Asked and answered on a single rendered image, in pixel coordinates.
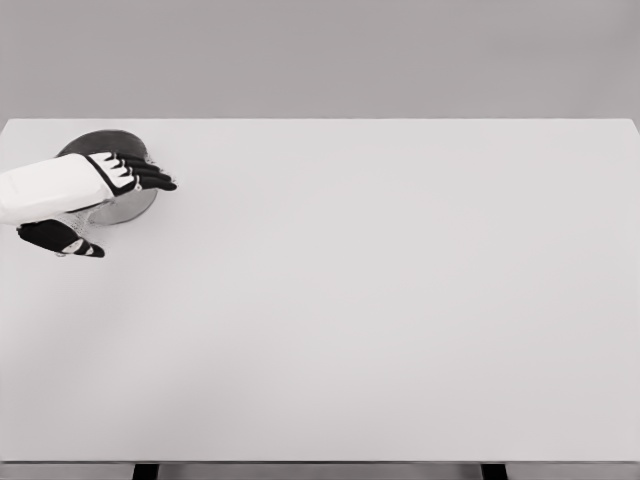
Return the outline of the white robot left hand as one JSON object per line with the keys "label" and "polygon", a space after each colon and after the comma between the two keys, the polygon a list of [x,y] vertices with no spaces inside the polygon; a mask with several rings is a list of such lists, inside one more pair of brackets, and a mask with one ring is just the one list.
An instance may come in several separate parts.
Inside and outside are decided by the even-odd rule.
{"label": "white robot left hand", "polygon": [[174,191],[173,178],[147,157],[115,150],[69,153],[0,173],[0,225],[59,256],[102,258],[104,249],[59,220],[131,192]]}

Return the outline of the steel pot with dark inside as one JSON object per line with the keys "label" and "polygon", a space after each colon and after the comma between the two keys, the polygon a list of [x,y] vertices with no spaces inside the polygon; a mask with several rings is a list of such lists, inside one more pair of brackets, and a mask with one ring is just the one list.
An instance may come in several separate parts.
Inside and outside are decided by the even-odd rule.
{"label": "steel pot with dark inside", "polygon": [[[150,160],[147,147],[138,136],[125,130],[109,129],[96,130],[77,137],[63,147],[57,157],[71,153],[91,154],[101,151],[117,151]],[[96,236],[102,228],[127,223],[140,217],[151,207],[156,197],[156,190],[134,191],[109,203],[62,214],[57,220],[67,224],[81,236]]]}

